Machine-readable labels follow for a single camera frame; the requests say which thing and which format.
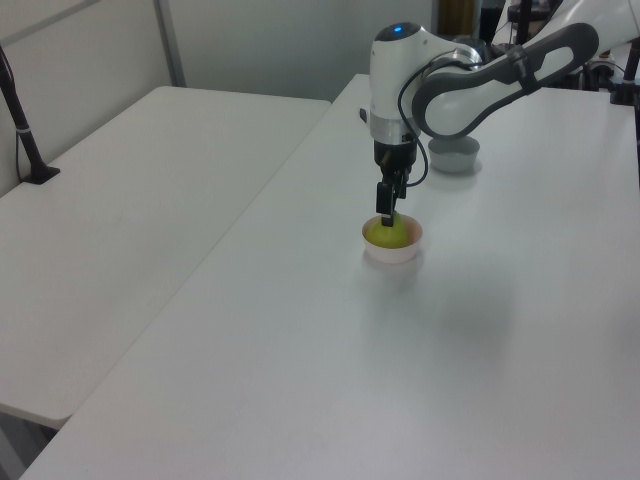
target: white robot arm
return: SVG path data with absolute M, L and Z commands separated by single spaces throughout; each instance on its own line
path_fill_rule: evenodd
M 472 49 L 418 25 L 382 30 L 371 49 L 370 131 L 383 174 L 376 206 L 383 223 L 393 224 L 395 200 L 405 196 L 420 130 L 441 139 L 467 135 L 495 110 L 639 37 L 638 22 L 640 0 L 564 0 L 534 39 L 484 66 Z

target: bowl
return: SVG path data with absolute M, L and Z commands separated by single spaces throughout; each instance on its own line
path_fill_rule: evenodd
M 407 215 L 401 215 L 404 226 L 409 234 L 409 245 L 402 248 L 383 248 L 369 242 L 365 238 L 365 233 L 369 227 L 380 220 L 380 215 L 370 218 L 362 226 L 362 239 L 369 255 L 382 263 L 404 263 L 415 257 L 420 250 L 420 239 L 422 238 L 422 227 L 417 220 Z
M 455 140 L 439 140 L 429 142 L 431 167 L 445 173 L 466 172 L 476 161 L 480 144 L 475 138 L 462 137 Z

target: pink bowl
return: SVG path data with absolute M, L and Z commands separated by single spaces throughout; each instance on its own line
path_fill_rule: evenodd
M 380 219 L 380 216 L 373 217 L 362 226 L 362 239 L 369 255 L 382 263 L 404 263 L 416 256 L 420 250 L 420 239 L 422 238 L 422 227 L 413 218 L 401 215 L 402 221 L 409 234 L 409 245 L 402 248 L 383 248 L 374 245 L 365 238 L 365 233 L 369 227 Z

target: cable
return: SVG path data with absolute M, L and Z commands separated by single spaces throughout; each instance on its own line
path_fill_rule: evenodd
M 16 174 L 18 175 L 18 181 L 22 183 L 22 177 L 20 176 L 20 164 L 18 159 L 20 158 L 20 135 L 16 132 Z
M 413 135 L 413 138 L 416 139 L 418 143 L 418 147 L 420 147 L 420 152 L 422 153 L 422 158 L 424 159 L 424 173 L 422 174 L 422 177 L 420 177 L 420 180 L 418 180 L 417 182 L 407 184 L 407 188 L 420 185 L 424 181 L 424 179 L 427 178 L 427 173 L 429 173 L 429 159 L 427 157 L 427 152 L 424 149 L 424 145 L 422 145 L 422 142 L 420 141 L 419 136 L 416 134 L 416 131 L 413 129 L 413 127 L 409 123 L 407 116 L 404 114 L 404 110 L 402 109 L 402 96 L 404 95 L 404 92 L 407 90 L 407 88 L 409 88 L 409 85 L 411 85 L 411 82 L 413 82 L 416 78 L 418 78 L 419 75 L 422 75 L 425 72 L 425 70 L 431 67 L 431 64 L 433 64 L 434 61 L 435 59 L 431 60 L 424 67 L 419 68 L 418 71 L 416 71 L 413 75 L 411 75 L 411 77 L 409 77 L 409 80 L 407 80 L 407 82 L 404 84 L 404 86 L 400 90 L 400 94 L 398 95 L 398 111 L 400 112 L 402 121 L 404 122 L 404 125 L 407 127 L 411 135 Z
M 7 71 L 9 72 L 9 76 L 11 77 L 11 83 L 13 84 L 13 88 L 16 88 L 16 80 L 15 77 L 13 76 L 13 70 L 11 70 L 11 64 L 9 63 L 9 59 L 7 58 L 7 55 L 4 53 L 4 50 L 2 49 L 2 45 L 0 45 L 0 58 L 2 58 L 2 62 L 4 63 L 5 67 L 7 67 Z
M 436 58 L 434 58 L 429 63 L 427 63 L 424 67 L 419 68 L 413 75 L 411 75 L 411 77 L 409 77 L 409 80 L 407 80 L 407 82 L 404 84 L 404 86 L 400 90 L 400 94 L 398 95 L 398 111 L 400 112 L 400 116 L 402 117 L 402 121 L 404 122 L 405 126 L 407 127 L 407 130 L 409 130 L 409 133 L 411 133 L 411 135 L 413 135 L 413 138 L 416 139 L 416 142 L 418 143 L 418 147 L 420 148 L 420 152 L 422 153 L 422 158 L 424 159 L 424 172 L 423 172 L 422 176 L 420 177 L 420 179 L 418 181 L 407 184 L 407 188 L 415 187 L 417 185 L 420 185 L 424 181 L 424 179 L 427 178 L 427 174 L 429 173 L 429 159 L 427 157 L 427 152 L 424 149 L 424 145 L 422 145 L 422 142 L 420 141 L 419 136 L 416 134 L 416 131 L 414 130 L 414 128 L 409 123 L 409 120 L 407 119 L 407 116 L 404 114 L 404 110 L 402 108 L 402 96 L 404 95 L 404 92 L 407 90 L 407 88 L 409 88 L 409 85 L 411 85 L 411 83 L 418 76 L 422 75 L 427 69 L 431 68 L 431 66 L 433 65 L 433 63 L 436 60 L 438 60 L 440 57 L 443 57 L 444 55 L 449 55 L 449 54 L 454 53 L 454 52 L 455 52 L 455 50 L 452 50 L 450 52 L 445 52 L 445 53 L 443 53 L 441 55 L 438 55 Z M 443 65 L 440 65 L 438 68 L 436 68 L 436 70 L 440 70 L 441 68 L 450 67 L 450 66 L 457 66 L 457 67 L 461 67 L 461 68 L 471 69 L 472 67 L 477 67 L 477 66 L 480 66 L 480 65 L 482 65 L 482 64 L 481 63 L 473 63 L 473 64 L 470 64 L 470 65 L 465 65 L 462 62 L 460 62 L 459 60 L 451 60 L 449 62 L 444 63 Z

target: table surface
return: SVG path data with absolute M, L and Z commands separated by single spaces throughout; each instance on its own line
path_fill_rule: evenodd
M 60 427 L 328 106 L 159 88 L 0 199 L 0 411 Z
M 637 477 L 632 109 L 496 112 L 474 172 L 400 202 L 423 250 L 384 266 L 369 95 L 357 76 L 25 480 Z

